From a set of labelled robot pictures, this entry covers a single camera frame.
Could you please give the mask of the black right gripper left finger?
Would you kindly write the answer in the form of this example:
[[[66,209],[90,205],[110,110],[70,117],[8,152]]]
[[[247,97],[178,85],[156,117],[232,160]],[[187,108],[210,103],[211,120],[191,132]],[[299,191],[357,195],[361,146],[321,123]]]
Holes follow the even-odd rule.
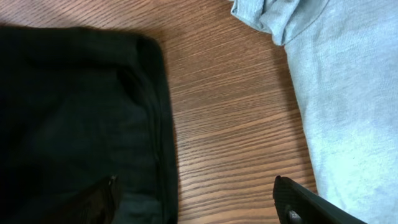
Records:
[[[105,177],[46,216],[49,224],[110,224],[121,201],[118,176]]]

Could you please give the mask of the black shorts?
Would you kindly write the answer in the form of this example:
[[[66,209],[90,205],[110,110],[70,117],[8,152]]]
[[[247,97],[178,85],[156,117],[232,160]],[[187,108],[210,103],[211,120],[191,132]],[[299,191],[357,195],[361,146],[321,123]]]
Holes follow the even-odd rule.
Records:
[[[1,222],[46,216],[116,175],[112,223],[177,223],[164,59],[150,37],[1,27]]]

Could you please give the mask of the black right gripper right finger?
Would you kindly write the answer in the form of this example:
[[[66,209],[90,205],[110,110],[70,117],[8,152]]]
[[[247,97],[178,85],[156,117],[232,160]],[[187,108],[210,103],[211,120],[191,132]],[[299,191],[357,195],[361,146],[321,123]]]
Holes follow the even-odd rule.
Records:
[[[272,196],[281,224],[364,224],[288,177],[275,178]]]

